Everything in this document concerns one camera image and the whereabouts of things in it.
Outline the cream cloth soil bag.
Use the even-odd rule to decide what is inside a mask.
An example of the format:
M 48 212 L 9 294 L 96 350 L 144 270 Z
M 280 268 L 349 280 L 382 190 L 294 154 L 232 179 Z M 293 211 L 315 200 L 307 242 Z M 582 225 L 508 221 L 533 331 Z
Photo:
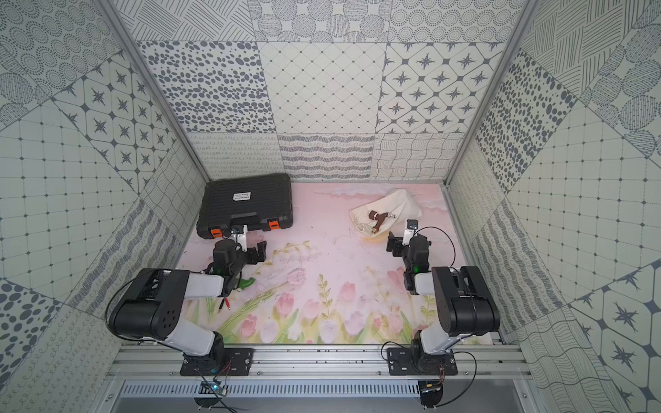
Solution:
M 368 222 L 368 213 L 375 210 L 379 213 L 392 212 L 397 215 L 397 220 L 392 226 L 377 234 L 367 233 L 361 229 L 362 224 Z M 413 197 L 405 189 L 397 189 L 391 194 L 378 199 L 377 201 L 359 206 L 349 211 L 349 217 L 358 232 L 366 237 L 377 237 L 383 233 L 388 233 L 390 229 L 400 222 L 406 220 L 417 220 L 423 216 L 423 213 L 414 201 Z

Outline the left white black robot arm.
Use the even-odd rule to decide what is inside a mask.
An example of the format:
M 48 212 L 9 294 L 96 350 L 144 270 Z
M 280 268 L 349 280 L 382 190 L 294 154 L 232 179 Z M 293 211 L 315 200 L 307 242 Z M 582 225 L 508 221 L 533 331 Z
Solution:
M 226 299 L 239 287 L 243 268 L 266 261 L 267 243 L 246 247 L 232 239 L 217 242 L 207 270 L 143 268 L 120 287 L 106 307 L 108 330 L 134 342 L 156 342 L 182 354 L 180 375 L 247 376 L 253 349 L 229 349 L 218 331 L 204 329 L 182 314 L 192 299 Z

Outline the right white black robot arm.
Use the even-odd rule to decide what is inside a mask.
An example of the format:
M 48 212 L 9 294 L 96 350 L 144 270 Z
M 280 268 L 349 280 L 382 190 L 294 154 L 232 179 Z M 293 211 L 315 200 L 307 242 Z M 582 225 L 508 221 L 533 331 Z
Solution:
M 416 332 L 409 346 L 387 351 L 390 375 L 456 375 L 453 347 L 496 332 L 501 325 L 500 311 L 480 269 L 430 266 L 430 241 L 413 230 L 403 237 L 390 233 L 387 251 L 403 258 L 406 291 L 434 299 L 437 308 L 437 321 Z

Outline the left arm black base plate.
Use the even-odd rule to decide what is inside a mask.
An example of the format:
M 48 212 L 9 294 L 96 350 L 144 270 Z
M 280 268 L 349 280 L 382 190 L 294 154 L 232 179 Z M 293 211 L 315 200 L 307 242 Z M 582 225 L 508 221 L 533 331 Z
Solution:
M 180 369 L 183 377 L 203 375 L 205 377 L 248 376 L 255 349 L 213 349 L 207 356 L 184 356 Z

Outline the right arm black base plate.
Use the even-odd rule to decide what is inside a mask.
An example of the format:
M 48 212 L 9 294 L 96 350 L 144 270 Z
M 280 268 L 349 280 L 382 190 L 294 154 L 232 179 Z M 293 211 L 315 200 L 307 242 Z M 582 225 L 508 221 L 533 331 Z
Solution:
M 410 348 L 391 347 L 386 350 L 391 376 L 447 376 L 458 375 L 453 353 L 431 356 Z

